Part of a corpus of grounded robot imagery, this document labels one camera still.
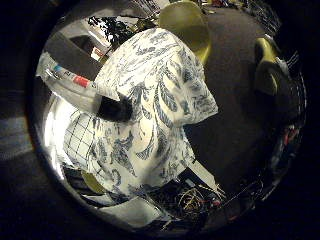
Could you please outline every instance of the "plaid fabric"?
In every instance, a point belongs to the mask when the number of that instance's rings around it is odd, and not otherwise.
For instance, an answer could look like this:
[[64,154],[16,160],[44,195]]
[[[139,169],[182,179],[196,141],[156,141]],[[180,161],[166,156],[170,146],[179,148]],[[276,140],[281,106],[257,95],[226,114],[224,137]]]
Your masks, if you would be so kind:
[[71,124],[66,130],[64,150],[75,167],[88,170],[88,158],[93,144],[94,128],[93,116],[75,111],[71,117]]

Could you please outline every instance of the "floor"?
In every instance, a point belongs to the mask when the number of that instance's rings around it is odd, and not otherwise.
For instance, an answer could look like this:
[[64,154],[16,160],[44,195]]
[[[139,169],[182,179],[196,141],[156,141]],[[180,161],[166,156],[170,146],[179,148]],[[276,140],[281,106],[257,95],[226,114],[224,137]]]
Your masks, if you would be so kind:
[[272,107],[258,101],[252,89],[254,43],[264,35],[263,29],[241,11],[215,12],[208,15],[212,54],[205,73],[219,113],[187,126],[186,132],[198,160],[230,196],[241,178],[270,154],[267,135]]

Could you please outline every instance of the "yellow chair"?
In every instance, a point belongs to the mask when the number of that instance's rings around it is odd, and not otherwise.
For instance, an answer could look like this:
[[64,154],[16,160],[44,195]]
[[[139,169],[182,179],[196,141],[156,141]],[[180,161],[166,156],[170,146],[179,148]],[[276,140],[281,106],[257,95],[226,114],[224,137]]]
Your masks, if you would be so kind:
[[276,95],[278,82],[287,81],[288,78],[280,69],[276,57],[277,49],[264,38],[258,38],[255,43],[256,72],[254,88],[268,95]]
[[159,27],[180,38],[205,65],[211,53],[211,38],[205,15],[192,1],[179,1],[161,10]]
[[97,179],[91,173],[87,173],[85,171],[81,171],[82,178],[91,191],[104,194],[106,190],[104,187],[97,181]]

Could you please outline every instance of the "red stripe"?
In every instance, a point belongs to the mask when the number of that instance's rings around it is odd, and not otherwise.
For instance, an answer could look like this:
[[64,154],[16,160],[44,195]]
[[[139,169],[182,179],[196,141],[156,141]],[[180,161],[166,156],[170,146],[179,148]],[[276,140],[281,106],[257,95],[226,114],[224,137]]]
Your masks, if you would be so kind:
[[81,77],[81,76],[76,76],[74,79],[73,79],[73,82],[86,88],[89,84],[89,80],[84,78],[84,77]]
[[238,216],[233,216],[233,217],[229,218],[229,221],[236,220],[237,217],[238,217]]
[[221,202],[218,201],[218,200],[213,201],[213,205],[214,205],[214,206],[219,206],[220,204],[221,204]]
[[286,133],[286,135],[284,136],[284,139],[283,139],[285,146],[287,146],[288,143],[289,143],[289,137],[288,137],[288,135],[289,135],[289,133]]

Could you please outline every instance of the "white floral shirt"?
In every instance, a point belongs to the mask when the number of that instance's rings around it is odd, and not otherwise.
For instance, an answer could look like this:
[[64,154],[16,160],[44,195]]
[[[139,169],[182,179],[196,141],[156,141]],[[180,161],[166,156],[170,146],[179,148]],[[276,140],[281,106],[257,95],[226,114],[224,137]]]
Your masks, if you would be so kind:
[[[84,121],[92,144],[81,164],[67,144],[65,151],[110,192],[131,198],[163,186],[195,160],[183,125],[218,112],[204,80],[203,66],[175,35],[161,28],[136,34],[95,79],[130,100],[131,120],[115,123],[79,112],[67,132]],[[70,138],[66,134],[65,142]]]

